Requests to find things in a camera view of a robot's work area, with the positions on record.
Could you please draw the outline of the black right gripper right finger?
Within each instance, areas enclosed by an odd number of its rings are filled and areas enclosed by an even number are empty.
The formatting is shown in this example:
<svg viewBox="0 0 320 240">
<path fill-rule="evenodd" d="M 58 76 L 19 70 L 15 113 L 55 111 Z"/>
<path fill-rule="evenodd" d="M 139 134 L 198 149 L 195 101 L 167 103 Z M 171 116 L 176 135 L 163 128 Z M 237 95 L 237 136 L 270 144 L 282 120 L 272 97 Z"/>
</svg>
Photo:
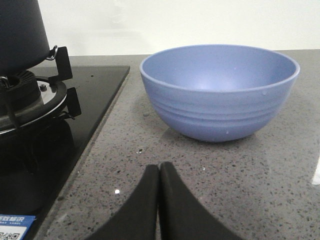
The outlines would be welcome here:
<svg viewBox="0 0 320 240">
<path fill-rule="evenodd" d="M 171 162 L 160 165 L 159 224 L 163 240 L 240 240 L 184 184 Z"/>
</svg>

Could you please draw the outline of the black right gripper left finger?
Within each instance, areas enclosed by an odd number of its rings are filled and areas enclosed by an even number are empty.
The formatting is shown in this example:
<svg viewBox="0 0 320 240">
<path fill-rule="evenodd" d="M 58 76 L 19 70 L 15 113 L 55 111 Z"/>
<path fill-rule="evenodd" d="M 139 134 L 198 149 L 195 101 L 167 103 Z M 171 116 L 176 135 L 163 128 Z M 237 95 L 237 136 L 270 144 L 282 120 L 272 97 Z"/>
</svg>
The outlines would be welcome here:
<svg viewBox="0 0 320 240">
<path fill-rule="evenodd" d="M 160 171 L 147 165 L 122 207 L 88 240 L 153 240 L 156 232 Z"/>
</svg>

